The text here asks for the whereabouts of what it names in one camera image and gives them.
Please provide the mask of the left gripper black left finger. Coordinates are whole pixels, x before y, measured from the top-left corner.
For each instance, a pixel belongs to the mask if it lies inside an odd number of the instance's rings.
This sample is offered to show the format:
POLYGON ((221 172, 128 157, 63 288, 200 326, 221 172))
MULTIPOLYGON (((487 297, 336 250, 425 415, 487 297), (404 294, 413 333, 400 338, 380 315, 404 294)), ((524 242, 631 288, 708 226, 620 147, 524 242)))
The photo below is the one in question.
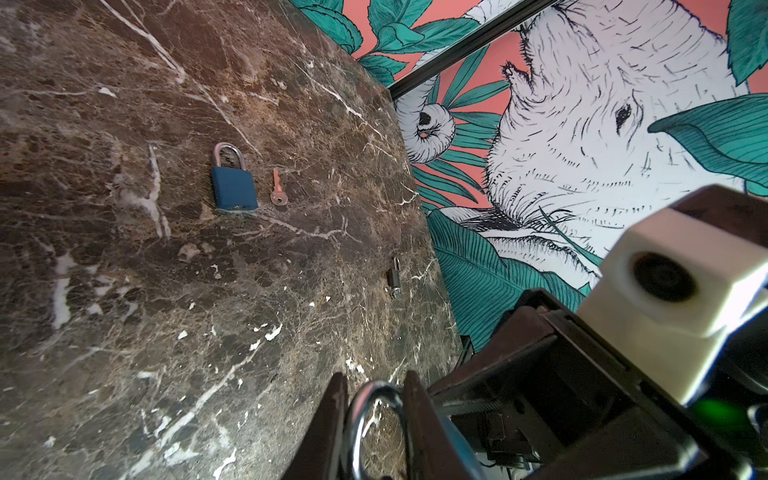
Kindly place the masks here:
POLYGON ((282 480, 342 478, 341 450, 348 404, 347 377, 336 372, 282 480))

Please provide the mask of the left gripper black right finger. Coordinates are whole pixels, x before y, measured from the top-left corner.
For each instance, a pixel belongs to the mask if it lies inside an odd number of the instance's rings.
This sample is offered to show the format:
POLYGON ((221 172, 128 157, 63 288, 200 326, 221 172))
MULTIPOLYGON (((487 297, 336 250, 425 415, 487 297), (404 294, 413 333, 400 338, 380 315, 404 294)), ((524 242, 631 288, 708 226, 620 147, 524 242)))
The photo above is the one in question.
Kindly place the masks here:
POLYGON ((402 390, 409 479, 485 479, 463 435, 437 413, 420 377, 408 371, 402 390))

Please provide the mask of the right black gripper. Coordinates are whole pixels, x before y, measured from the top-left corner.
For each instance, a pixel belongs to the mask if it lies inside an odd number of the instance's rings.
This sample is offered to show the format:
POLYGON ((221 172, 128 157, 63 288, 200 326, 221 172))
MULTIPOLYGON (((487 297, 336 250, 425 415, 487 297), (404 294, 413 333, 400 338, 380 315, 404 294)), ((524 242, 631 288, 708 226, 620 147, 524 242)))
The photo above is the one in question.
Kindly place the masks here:
POLYGON ((764 403, 715 390, 678 404, 543 289, 429 394, 493 465, 531 479, 767 475, 764 403))

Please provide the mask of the blue padlock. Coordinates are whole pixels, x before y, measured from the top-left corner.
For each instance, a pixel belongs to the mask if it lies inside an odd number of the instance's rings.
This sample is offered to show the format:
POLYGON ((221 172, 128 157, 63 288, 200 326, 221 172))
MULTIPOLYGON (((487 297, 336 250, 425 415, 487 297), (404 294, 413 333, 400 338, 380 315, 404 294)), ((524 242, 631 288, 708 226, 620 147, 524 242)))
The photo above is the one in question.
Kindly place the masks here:
POLYGON ((253 175, 247 169, 242 152, 228 142, 217 143, 212 152, 211 179, 216 206, 226 211, 252 211, 259 206, 253 175), (221 152, 234 154, 236 167, 222 165, 221 152))
POLYGON ((402 388, 384 380, 363 384, 354 394, 346 413, 342 436, 341 467, 344 479, 375 479, 366 467, 365 446, 369 436, 382 433, 382 426, 395 425, 400 440, 390 441, 394 460, 402 466, 405 479, 410 474, 411 440, 405 414, 402 388))

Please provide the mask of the blue padlock front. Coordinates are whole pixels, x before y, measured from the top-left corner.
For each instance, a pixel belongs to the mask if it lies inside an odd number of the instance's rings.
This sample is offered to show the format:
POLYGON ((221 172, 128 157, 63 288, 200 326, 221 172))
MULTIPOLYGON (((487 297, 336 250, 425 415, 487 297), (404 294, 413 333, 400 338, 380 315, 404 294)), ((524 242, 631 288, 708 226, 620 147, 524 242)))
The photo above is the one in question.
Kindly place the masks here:
POLYGON ((212 152, 211 179, 216 206, 226 211, 252 211, 259 206, 253 175, 247 169, 242 152, 228 142, 217 143, 212 152), (236 167, 222 165, 221 152, 234 154, 236 167))

